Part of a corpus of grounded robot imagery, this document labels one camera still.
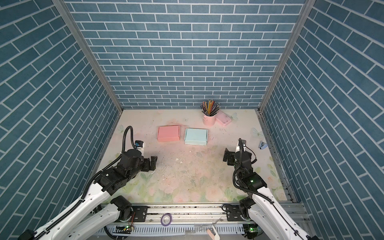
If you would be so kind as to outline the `pink paper box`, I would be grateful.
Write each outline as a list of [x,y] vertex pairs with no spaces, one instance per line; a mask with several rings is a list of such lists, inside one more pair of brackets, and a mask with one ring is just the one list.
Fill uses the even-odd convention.
[[158,128],[159,142],[175,142],[180,140],[180,126],[160,126]]

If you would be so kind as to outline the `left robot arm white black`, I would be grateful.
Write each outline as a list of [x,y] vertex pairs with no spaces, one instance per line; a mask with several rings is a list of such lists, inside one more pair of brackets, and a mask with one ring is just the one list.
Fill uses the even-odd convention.
[[140,172],[156,169],[157,157],[145,158],[142,141],[134,141],[133,127],[123,134],[121,154],[87,182],[82,195],[37,230],[26,230],[20,240],[64,240],[87,238],[114,221],[132,218],[132,204],[122,196],[111,200],[96,216],[87,215],[134,179]]

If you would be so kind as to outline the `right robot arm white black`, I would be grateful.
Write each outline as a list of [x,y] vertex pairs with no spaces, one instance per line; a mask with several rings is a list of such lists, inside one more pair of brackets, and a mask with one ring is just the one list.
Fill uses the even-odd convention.
[[232,182],[236,189],[248,194],[239,204],[241,216],[254,221],[271,240],[317,240],[303,230],[275,200],[267,183],[254,172],[253,151],[246,151],[241,138],[234,152],[225,149],[223,161],[233,166]]

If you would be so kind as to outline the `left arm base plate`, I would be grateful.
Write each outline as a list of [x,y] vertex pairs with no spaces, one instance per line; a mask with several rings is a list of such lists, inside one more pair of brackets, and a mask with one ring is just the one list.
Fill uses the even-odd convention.
[[115,220],[115,223],[145,222],[148,208],[148,206],[132,206],[130,208],[123,209],[120,211],[118,219]]

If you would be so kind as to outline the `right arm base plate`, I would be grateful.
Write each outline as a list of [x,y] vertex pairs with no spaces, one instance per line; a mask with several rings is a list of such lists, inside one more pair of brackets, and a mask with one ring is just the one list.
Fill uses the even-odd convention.
[[255,222],[255,223],[260,223],[264,222],[267,220],[265,216],[257,216],[254,214],[254,218],[251,218],[249,215],[249,211],[254,208],[253,211],[255,210],[255,207],[257,205],[232,205],[232,204],[223,204],[221,205],[222,211],[225,212],[227,216],[227,221],[228,222]]

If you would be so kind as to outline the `light blue paper box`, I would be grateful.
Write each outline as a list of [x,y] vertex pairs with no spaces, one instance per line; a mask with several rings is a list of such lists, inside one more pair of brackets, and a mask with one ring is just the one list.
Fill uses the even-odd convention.
[[187,128],[185,131],[186,145],[206,146],[208,141],[207,129]]

